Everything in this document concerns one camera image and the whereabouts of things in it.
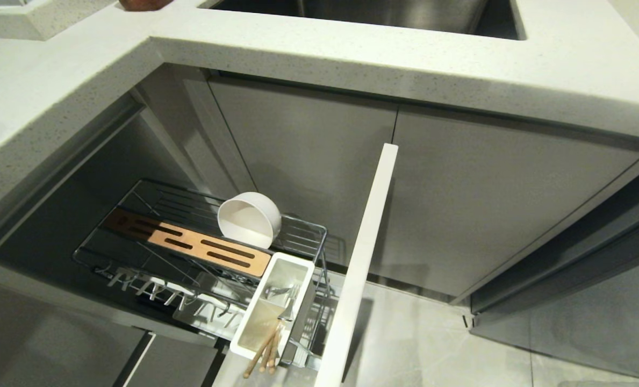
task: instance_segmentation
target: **cabinet door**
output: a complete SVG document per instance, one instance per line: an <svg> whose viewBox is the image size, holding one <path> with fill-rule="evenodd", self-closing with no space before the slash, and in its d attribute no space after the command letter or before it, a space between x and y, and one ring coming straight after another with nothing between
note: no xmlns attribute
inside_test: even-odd
<svg viewBox="0 0 639 387"><path fill-rule="evenodd" d="M460 296L639 159L603 135L401 108L375 274Z"/></svg>
<svg viewBox="0 0 639 387"><path fill-rule="evenodd" d="M329 260L347 264L391 103L234 78L210 85L259 192L284 213L327 226Z"/></svg>

